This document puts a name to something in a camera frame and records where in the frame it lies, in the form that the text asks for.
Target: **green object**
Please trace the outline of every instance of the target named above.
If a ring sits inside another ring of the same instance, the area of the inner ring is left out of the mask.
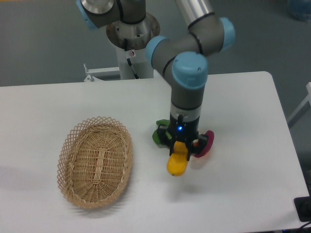
[[[156,121],[156,124],[157,124],[157,126],[159,126],[159,125],[169,126],[170,120],[166,120],[166,119],[157,120],[157,121]]]
[[[165,135],[167,136],[167,139],[171,140],[172,136],[169,134],[169,132],[165,132]]]
[[[152,134],[152,139],[154,140],[154,142],[158,145],[161,145],[161,141],[159,138],[159,135],[157,134],[157,131],[155,130],[154,133]]]

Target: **white metal frame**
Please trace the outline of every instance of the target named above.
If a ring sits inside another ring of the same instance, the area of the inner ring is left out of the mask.
[[[307,84],[308,95],[296,107],[296,109],[287,118],[288,127],[291,128],[311,107],[311,83]]]
[[[88,69],[86,64],[83,65],[86,70],[86,78],[84,79],[84,82],[104,81],[105,76],[120,75],[119,67]]]

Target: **red toy object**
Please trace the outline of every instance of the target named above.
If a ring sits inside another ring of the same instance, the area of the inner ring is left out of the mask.
[[[208,131],[205,133],[205,135],[208,136],[207,144],[206,144],[206,146],[204,147],[204,149],[201,151],[201,153],[199,153],[199,154],[194,154],[194,155],[193,155],[193,156],[196,157],[196,158],[201,158],[202,156],[206,155],[206,154],[210,151],[210,149],[211,149],[211,147],[212,147],[212,145],[213,145],[214,137],[215,137],[214,132],[211,131],[211,130],[208,130]]]

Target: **blue bottle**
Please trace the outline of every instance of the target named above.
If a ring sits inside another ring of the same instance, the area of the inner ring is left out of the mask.
[[[288,10],[298,20],[311,22],[311,0],[288,0]]]

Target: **oval basket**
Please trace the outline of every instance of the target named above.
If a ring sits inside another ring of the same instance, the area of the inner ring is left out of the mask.
[[[124,190],[132,168],[132,140],[110,117],[83,121],[70,131],[59,156],[57,183],[64,197],[82,208],[97,208]]]

